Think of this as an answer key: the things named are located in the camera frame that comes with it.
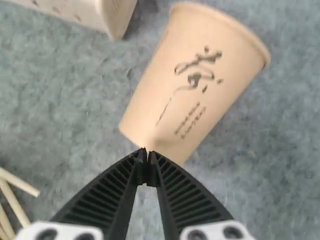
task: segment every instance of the paper cup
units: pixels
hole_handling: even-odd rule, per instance
[[[234,18],[178,3],[119,129],[139,147],[182,165],[270,59]]]

